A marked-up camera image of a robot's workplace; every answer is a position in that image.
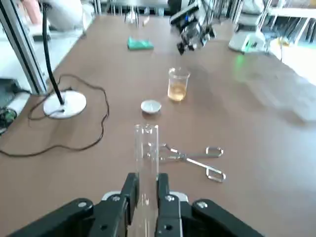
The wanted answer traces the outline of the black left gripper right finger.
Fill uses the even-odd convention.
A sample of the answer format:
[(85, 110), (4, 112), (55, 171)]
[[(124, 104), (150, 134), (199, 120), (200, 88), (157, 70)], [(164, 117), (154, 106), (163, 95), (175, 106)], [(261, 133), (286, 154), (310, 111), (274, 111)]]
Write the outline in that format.
[(209, 199), (192, 204), (170, 192), (168, 175), (157, 180), (157, 237), (261, 237), (262, 234)]

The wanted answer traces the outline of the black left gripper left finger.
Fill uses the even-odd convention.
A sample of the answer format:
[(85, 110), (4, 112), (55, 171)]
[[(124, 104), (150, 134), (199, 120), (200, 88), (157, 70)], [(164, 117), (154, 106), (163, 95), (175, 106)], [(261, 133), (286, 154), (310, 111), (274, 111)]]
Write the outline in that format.
[(98, 204), (77, 198), (11, 233), (12, 237), (125, 237), (139, 197), (139, 178), (128, 173), (120, 192)]

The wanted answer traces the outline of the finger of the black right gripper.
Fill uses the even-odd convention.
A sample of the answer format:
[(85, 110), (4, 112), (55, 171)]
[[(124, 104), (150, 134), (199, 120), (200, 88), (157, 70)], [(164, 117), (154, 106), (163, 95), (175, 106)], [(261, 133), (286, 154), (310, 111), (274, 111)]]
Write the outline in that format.
[(183, 55), (185, 52), (188, 51), (189, 47), (187, 44), (185, 44), (183, 42), (179, 42), (179, 43), (177, 43), (177, 49), (178, 49), (180, 55)]
[(189, 51), (195, 51), (203, 48), (206, 45), (205, 40), (190, 40), (189, 41)]

